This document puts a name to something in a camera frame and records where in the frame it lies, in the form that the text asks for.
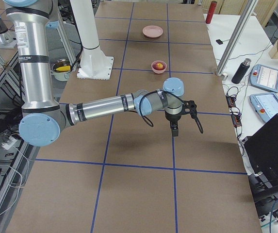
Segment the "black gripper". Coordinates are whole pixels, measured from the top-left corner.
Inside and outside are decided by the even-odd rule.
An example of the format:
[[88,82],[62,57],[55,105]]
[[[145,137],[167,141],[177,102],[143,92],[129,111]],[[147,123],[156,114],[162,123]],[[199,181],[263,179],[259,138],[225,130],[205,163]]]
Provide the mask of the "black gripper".
[[183,101],[179,107],[171,108],[165,107],[165,118],[170,122],[171,133],[173,137],[179,136],[178,121],[181,116],[189,114],[195,121],[201,134],[204,133],[202,124],[197,116],[197,105],[193,100]]

